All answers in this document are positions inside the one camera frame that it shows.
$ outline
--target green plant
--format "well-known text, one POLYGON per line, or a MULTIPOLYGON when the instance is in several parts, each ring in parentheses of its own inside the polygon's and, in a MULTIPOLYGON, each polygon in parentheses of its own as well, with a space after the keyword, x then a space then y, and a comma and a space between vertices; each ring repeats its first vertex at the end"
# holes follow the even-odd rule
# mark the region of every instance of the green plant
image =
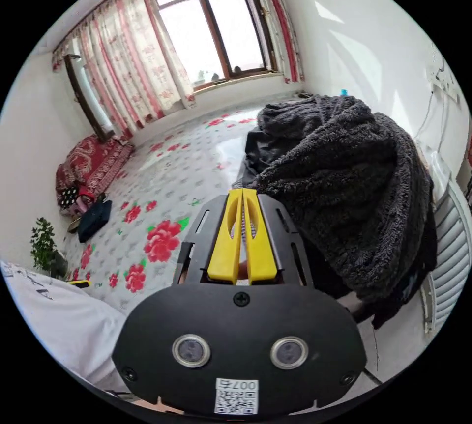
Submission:
POLYGON ((32 232, 30 242, 33 246, 31 255, 34 258, 34 266, 49 271, 56 251, 53 227, 45 218, 38 218, 32 232))

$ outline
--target white radiator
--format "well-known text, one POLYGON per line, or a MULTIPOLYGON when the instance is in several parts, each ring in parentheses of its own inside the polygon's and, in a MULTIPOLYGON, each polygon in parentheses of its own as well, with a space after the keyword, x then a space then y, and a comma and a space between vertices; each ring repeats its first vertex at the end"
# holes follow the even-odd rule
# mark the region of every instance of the white radiator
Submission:
POLYGON ((425 333, 434 333, 448 318, 464 288, 472 261, 472 217, 455 181, 435 212, 438 265, 422 288, 425 333))

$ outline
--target window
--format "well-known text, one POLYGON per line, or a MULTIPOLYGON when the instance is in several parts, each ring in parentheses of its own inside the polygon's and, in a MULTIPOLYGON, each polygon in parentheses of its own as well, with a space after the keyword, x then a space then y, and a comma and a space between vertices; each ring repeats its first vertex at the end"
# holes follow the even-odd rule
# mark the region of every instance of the window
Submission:
POLYGON ((157 0, 193 87, 275 70, 259 0, 157 0))

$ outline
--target floral curtain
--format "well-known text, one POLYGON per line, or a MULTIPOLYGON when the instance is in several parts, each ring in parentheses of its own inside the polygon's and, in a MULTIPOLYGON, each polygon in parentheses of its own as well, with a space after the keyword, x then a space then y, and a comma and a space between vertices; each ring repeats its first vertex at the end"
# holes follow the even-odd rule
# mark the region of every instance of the floral curtain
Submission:
MULTIPOLYGON (((260 0, 285 81, 303 81, 293 27, 282 0, 260 0)), ((192 84, 160 18, 155 0, 107 0, 53 53, 62 64, 71 39, 79 41, 85 70, 111 121, 127 136, 163 118, 182 101, 195 104, 192 84)))
POLYGON ((88 79, 111 121, 126 135, 174 111, 182 97, 194 100, 186 72, 173 47, 165 46, 163 33, 149 0, 109 0, 78 30, 88 79))

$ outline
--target window frame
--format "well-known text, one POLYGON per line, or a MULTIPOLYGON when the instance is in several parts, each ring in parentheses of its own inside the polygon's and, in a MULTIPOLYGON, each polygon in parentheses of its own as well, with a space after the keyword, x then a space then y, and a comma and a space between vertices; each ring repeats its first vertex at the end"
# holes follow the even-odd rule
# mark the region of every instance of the window frame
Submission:
MULTIPOLYGON (((155 1, 156 9, 158 11, 161 11, 163 9, 169 8, 170 6, 177 5, 179 3, 190 1, 190 0, 173 0, 164 5, 159 5, 158 0, 154 0, 154 1, 155 1)), ((272 43, 272 39, 270 38, 270 33, 269 33, 268 25, 266 22, 266 12, 264 11, 259 0, 244 0, 244 1, 246 3, 249 15, 251 16, 251 22, 252 22, 254 31, 256 33, 259 49, 261 52, 261 57, 263 60, 263 67, 244 70, 239 73, 235 73, 233 69, 231 68, 231 64, 228 58, 228 53, 225 48, 225 43, 221 36, 221 32, 220 32, 218 23, 216 21, 216 17, 211 8, 210 0, 198 0, 198 1, 200 3, 200 6, 202 7, 202 11, 206 19, 206 23, 208 25, 208 29, 211 33, 211 37, 213 38, 213 42, 215 44, 218 57, 220 59, 221 67, 223 69, 223 78, 216 80, 214 82, 207 82, 201 85, 197 85, 196 87, 193 87, 194 91, 203 90, 204 88, 209 88, 209 87, 212 87, 212 86, 224 83, 224 82, 230 82, 230 81, 234 81, 234 80, 238 80, 238 79, 242 79, 246 77, 272 74, 272 73, 277 72, 274 45, 272 43), (253 5, 256 13, 258 14, 257 18, 259 19, 259 24, 261 25, 260 27, 262 29, 262 34, 263 34, 262 36, 257 26, 256 16, 254 16, 253 7, 251 7, 251 4, 253 5), (263 44, 265 44, 265 47, 267 49, 270 62, 267 62, 266 52, 264 50, 263 44)))

